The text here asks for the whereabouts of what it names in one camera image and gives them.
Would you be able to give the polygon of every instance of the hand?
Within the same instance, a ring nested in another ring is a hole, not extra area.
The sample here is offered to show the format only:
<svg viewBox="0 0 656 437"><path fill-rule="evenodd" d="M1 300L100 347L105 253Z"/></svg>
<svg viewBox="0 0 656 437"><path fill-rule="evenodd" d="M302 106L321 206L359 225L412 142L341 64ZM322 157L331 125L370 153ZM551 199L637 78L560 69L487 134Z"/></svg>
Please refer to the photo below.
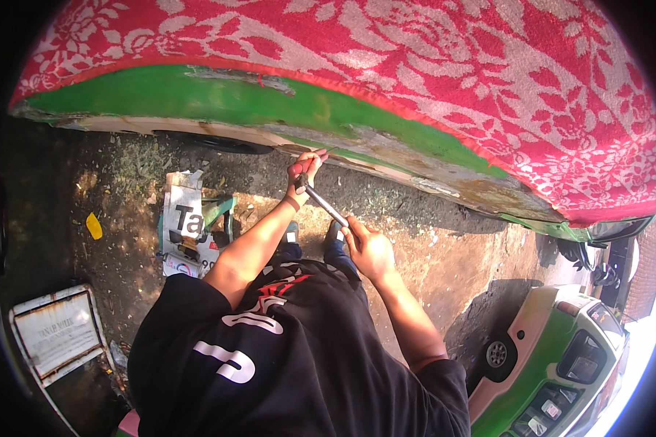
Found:
<svg viewBox="0 0 656 437"><path fill-rule="evenodd" d="M385 277L397 274L394 249L389 239L352 216L348 217L348 223L352 231L345 227L341 231L350 248L350 258L359 271L375 285Z"/></svg>
<svg viewBox="0 0 656 437"><path fill-rule="evenodd" d="M289 175L289 187L287 188L287 197L293 198L299 206L304 205L308 200L308 194L297 194L294 190L294 180L300 173L308 175L308 184L313 187L313 178L316 172L321 168L323 162L328 159L325 149L316 150L315 152L304 152L287 168Z"/></svg>

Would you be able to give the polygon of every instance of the shoe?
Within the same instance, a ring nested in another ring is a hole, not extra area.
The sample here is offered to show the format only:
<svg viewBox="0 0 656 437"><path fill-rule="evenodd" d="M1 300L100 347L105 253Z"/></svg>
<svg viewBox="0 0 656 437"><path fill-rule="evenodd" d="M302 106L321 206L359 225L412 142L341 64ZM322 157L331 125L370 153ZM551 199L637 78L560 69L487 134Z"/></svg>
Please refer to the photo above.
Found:
<svg viewBox="0 0 656 437"><path fill-rule="evenodd" d="M298 244L298 223L292 220L287 226L287 230L282 235L282 243Z"/></svg>
<svg viewBox="0 0 656 437"><path fill-rule="evenodd" d="M345 236L340 232L341 229L342 226L335 220L330 223L328 232L326 232L326 238L323 240L323 250L328 249L336 240L340 241L342 245L345 245Z"/></svg>

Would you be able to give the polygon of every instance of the jeans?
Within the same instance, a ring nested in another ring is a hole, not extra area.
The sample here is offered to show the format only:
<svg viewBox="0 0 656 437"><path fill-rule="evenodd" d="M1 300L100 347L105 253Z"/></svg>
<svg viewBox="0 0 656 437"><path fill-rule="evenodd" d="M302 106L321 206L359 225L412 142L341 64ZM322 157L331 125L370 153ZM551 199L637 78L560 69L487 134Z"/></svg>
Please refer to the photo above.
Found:
<svg viewBox="0 0 656 437"><path fill-rule="evenodd" d="M296 243L281 243L280 244L280 253L275 255L274 260L279 260L280 263L287 262L295 259L301 259L303 252L301 247ZM352 262L350 255L346 254L343 250L343 242L340 240L335 240L323 252L323 262L325 264L330 264L331 266L337 268L341 272L350 278L347 271L352 272L356 278L359 278L358 268L355 266L355 263ZM362 285L359 286L359 290L356 292L358 298L364 306L369 310L369 303L367 301L367 294L364 292Z"/></svg>

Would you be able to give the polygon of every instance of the pink object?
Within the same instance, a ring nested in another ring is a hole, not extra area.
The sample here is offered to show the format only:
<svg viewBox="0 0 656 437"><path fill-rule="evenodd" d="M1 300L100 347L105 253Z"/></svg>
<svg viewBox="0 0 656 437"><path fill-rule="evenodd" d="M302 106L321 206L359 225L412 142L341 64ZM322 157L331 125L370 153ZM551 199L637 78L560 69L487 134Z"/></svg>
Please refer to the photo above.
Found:
<svg viewBox="0 0 656 437"><path fill-rule="evenodd" d="M129 411L122 422L119 423L119 430L129 434L132 437L138 437L138 423L140 422L140 417L136 410Z"/></svg>
<svg viewBox="0 0 656 437"><path fill-rule="evenodd" d="M587 1L74 0L12 102L156 64L279 75L416 119L574 226L656 213L656 108Z"/></svg>

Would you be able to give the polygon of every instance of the yellow object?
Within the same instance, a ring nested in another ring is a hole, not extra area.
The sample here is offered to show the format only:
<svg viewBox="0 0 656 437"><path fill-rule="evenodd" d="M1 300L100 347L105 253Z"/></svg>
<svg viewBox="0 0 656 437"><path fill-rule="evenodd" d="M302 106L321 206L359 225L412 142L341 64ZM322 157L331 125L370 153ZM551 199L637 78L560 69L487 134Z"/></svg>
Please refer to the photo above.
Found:
<svg viewBox="0 0 656 437"><path fill-rule="evenodd" d="M87 216L85 226L87 226L87 230L90 231L90 234L92 234L92 238L94 240L99 240L102 238L102 226L100 226L100 223L97 220L97 217L95 217L95 214L90 213L90 215Z"/></svg>

